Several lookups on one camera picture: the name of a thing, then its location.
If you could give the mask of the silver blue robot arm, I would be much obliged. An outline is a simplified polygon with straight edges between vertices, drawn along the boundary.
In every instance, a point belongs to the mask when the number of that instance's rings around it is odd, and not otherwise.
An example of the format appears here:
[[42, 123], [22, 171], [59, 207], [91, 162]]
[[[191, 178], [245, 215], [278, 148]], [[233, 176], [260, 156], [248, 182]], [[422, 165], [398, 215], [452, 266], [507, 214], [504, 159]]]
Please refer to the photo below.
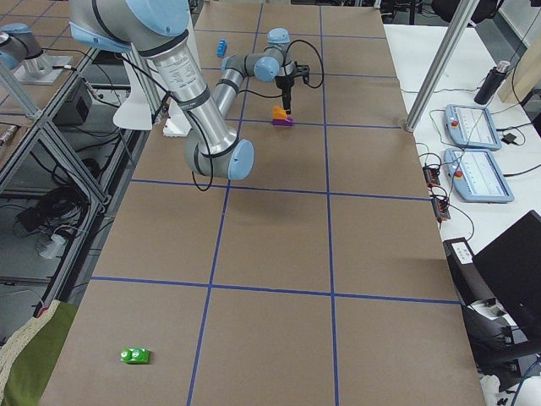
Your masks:
[[254, 147], [225, 120], [243, 81], [271, 82], [293, 72], [285, 28], [267, 35], [263, 52], [233, 55], [211, 89], [189, 50], [190, 11], [186, 1], [72, 1], [70, 29], [75, 40], [110, 52], [136, 50], [156, 67], [166, 90], [191, 125], [184, 157], [193, 173], [242, 180], [254, 165]]
[[9, 70], [22, 65], [25, 72], [36, 79], [53, 71], [50, 57], [24, 23], [1, 27], [1, 63]]

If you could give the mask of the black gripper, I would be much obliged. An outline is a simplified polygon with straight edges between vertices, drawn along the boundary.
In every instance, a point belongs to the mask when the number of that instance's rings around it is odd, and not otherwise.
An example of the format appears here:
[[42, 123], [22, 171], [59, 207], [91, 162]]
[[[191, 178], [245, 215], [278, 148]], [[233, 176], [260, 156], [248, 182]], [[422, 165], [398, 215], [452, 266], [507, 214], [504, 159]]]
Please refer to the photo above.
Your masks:
[[293, 88], [294, 84], [295, 77], [293, 74], [276, 76], [276, 87], [281, 90], [282, 106], [286, 114], [290, 114], [292, 112], [291, 89]]

